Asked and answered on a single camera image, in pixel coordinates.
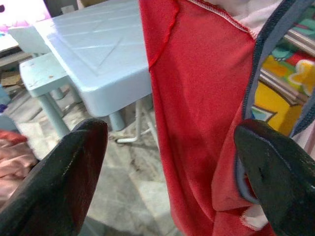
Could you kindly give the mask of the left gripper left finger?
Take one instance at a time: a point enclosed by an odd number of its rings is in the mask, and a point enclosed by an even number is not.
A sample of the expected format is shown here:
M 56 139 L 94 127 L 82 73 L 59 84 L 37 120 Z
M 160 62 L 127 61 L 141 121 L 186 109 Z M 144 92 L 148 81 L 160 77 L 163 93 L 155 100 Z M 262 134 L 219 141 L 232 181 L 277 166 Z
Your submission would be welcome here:
M 108 142 L 108 126 L 77 124 L 22 181 L 0 211 L 3 236 L 77 236 L 90 207 Z

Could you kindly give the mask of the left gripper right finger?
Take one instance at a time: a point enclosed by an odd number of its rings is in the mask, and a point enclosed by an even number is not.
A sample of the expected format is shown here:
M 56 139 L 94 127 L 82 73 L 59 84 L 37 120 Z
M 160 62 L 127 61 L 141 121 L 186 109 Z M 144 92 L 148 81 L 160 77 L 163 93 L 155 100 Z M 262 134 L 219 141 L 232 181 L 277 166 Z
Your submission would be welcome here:
M 315 161 L 267 123 L 247 119 L 234 132 L 237 154 L 273 231 L 315 234 Z

